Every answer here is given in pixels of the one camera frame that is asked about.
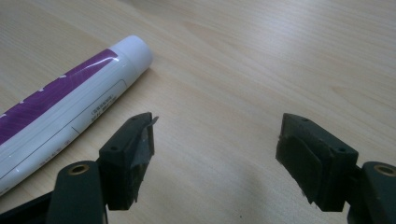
wood grain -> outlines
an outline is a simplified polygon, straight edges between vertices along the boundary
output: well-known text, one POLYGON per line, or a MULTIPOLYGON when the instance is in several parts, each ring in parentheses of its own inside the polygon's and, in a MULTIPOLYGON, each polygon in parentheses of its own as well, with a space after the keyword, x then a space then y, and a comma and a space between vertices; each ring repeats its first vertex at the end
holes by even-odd
POLYGON ((396 164, 396 4, 370 1, 0 2, 0 114, 127 35, 150 69, 85 133, 0 198, 0 212, 96 160, 151 111, 156 155, 110 223, 346 223, 310 205, 275 160, 283 113, 308 117, 366 161, 396 164))

tube cap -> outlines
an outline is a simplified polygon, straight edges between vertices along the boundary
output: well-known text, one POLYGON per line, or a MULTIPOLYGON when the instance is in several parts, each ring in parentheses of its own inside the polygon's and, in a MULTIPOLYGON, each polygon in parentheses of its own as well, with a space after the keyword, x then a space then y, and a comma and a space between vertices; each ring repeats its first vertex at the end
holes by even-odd
POLYGON ((152 53, 149 46, 138 36, 130 35, 109 49, 123 53, 136 68, 138 75, 142 74, 152 63, 152 53))

